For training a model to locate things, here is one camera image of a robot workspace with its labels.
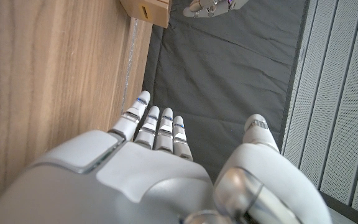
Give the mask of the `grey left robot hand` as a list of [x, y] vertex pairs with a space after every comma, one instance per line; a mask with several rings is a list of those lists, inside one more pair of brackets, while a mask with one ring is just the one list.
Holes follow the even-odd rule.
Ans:
[[242, 8], [249, 0], [192, 0], [183, 10], [185, 17], [209, 18]]

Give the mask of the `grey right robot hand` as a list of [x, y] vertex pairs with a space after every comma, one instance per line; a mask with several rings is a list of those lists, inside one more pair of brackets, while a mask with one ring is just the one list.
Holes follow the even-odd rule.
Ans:
[[310, 180], [265, 118], [211, 180], [181, 116], [143, 91], [109, 131], [83, 133], [34, 161], [0, 197], [0, 223], [331, 223]]

